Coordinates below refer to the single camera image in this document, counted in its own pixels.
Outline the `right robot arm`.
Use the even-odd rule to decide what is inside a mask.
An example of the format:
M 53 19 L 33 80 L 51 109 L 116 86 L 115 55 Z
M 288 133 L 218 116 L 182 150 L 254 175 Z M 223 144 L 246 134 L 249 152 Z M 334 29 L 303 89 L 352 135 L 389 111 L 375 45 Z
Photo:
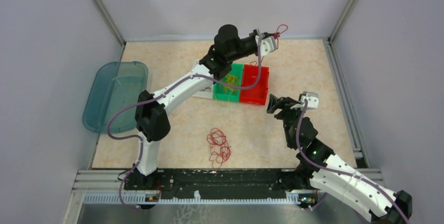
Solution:
M 409 223 L 413 213 L 409 193 L 374 182 L 317 138 L 318 131 L 305 113 L 318 104 L 318 95 L 311 92 L 301 93 L 298 99 L 269 95 L 267 113 L 282 121 L 287 147 L 298 151 L 297 186 L 325 192 L 369 223 Z

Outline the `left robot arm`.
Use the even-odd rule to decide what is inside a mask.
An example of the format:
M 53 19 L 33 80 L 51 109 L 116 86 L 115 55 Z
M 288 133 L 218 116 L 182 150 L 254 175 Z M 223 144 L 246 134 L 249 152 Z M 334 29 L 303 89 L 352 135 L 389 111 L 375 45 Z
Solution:
M 207 54 L 187 74 L 154 93 L 139 95 L 135 120 L 141 137 L 140 154 L 134 174 L 144 189 L 156 185 L 157 159 L 160 141 L 171 130 L 169 114 L 197 92 L 220 82 L 230 71 L 232 63 L 250 55 L 258 58 L 276 50 L 275 36 L 255 29 L 240 38 L 234 25 L 223 25 L 214 37 Z

